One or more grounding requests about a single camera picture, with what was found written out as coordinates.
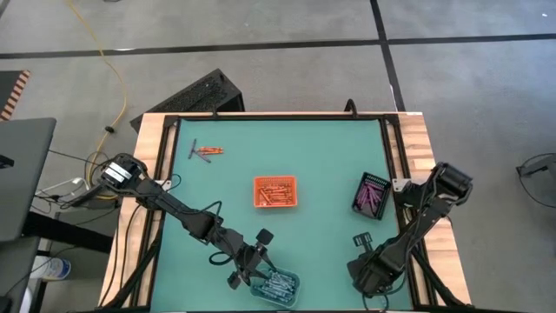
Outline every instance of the black stand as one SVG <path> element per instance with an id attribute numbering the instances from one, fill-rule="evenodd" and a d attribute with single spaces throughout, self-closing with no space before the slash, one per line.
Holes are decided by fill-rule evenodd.
<path id="1" fill-rule="evenodd" d="M 29 212 L 22 233 L 26 236 L 68 243 L 99 252 L 110 253 L 112 237 Z"/>

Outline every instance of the yellow cable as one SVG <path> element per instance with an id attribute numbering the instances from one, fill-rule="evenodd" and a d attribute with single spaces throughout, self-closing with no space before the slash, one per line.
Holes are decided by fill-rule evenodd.
<path id="1" fill-rule="evenodd" d="M 101 59 L 106 63 L 106 65 L 108 65 L 112 69 L 114 74 L 116 74 L 116 76 L 118 77 L 118 80 L 120 81 L 120 85 L 122 86 L 122 93 L 123 93 L 122 110 L 120 110 L 120 114 L 118 114 L 118 116 L 116 117 L 114 122 L 112 122 L 112 124 L 110 125 L 110 127 L 115 128 L 117 126 L 117 124 L 120 122 L 120 119 L 122 119 L 122 116 L 125 113 L 126 109 L 128 108 L 128 90 L 125 86 L 125 83 L 123 82 L 122 77 L 120 76 L 120 73 L 118 73 L 116 68 L 108 61 L 108 59 L 104 55 L 103 47 L 100 44 L 100 42 L 98 41 L 98 39 L 96 38 L 95 32 L 90 28 L 87 21 L 85 21 L 85 19 L 81 16 L 81 14 L 79 14 L 79 11 L 77 10 L 77 8 L 73 5 L 73 0 L 66 0 L 66 3 L 71 8 L 71 10 L 76 14 L 76 17 L 79 19 L 79 21 L 81 21 L 83 26 L 85 26 L 87 31 L 90 33 L 90 36 L 93 37 L 93 40 L 96 43 L 96 47 L 98 48 L 98 53 L 101 56 Z M 96 158 L 98 157 L 98 154 L 103 149 L 104 142 L 106 141 L 106 138 L 108 137 L 108 134 L 109 134 L 108 131 L 104 132 L 104 136 L 101 139 L 101 141 L 99 142 L 98 146 L 96 146 L 96 150 L 95 150 L 95 154 L 93 155 L 93 159 L 91 160 L 91 163 L 89 164 L 89 167 L 87 168 L 87 175 L 86 175 L 85 178 L 87 179 L 87 181 L 89 183 L 92 182 L 93 163 L 96 161 Z M 104 200 L 111 200 L 111 199 L 116 199 L 117 196 L 96 196 L 96 198 L 104 199 Z"/>

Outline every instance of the floor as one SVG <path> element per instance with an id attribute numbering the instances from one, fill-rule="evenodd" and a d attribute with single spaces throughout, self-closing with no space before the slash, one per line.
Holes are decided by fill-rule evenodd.
<path id="1" fill-rule="evenodd" d="M 64 1 L 3 4 L 0 70 L 31 71 L 14 118 L 55 117 L 52 149 L 86 157 L 121 109 L 116 78 L 98 57 L 49 54 L 96 48 Z M 128 87 L 129 110 L 107 143 L 108 154 L 133 151 L 136 134 L 128 120 L 215 68 L 242 90 L 248 110 L 341 110 L 351 97 L 359 110 L 422 111 L 436 159 L 474 177 L 469 202 L 452 213 L 473 303 L 539 313 L 556 307 L 556 210 L 527 197 L 514 169 L 528 157 L 556 150 L 553 1 L 75 5 L 103 47 L 118 54 L 110 60 Z M 377 24 L 383 29 L 377 31 Z M 214 51 L 213 45 L 222 46 Z M 152 49 L 164 47 L 178 48 Z M 79 161 L 50 154 L 41 186 L 82 173 Z M 544 175 L 525 184 L 541 201 L 556 204 L 554 184 Z M 102 213 L 60 218 L 78 223 Z M 116 215 L 88 227 L 110 234 L 115 221 Z M 72 250 L 63 257 L 73 262 L 74 273 L 49 285 L 43 312 L 93 309 L 106 256 Z"/>

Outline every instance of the metal bracket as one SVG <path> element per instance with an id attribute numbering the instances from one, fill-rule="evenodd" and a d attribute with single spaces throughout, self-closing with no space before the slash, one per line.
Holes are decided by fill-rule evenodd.
<path id="1" fill-rule="evenodd" d="M 411 183 L 409 178 L 395 178 L 392 180 L 392 187 L 394 187 L 394 192 L 402 192 L 406 188 L 407 184 Z"/>
<path id="2" fill-rule="evenodd" d="M 172 181 L 170 180 L 156 180 L 156 183 L 162 185 L 162 189 L 164 191 L 168 191 L 170 188 L 172 188 Z"/>

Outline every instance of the purple container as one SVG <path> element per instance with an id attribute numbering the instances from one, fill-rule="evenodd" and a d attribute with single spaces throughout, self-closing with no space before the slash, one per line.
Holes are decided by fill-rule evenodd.
<path id="1" fill-rule="evenodd" d="M 380 220 L 391 187 L 392 184 L 388 180 L 364 172 L 355 193 L 352 209 L 364 216 Z"/>

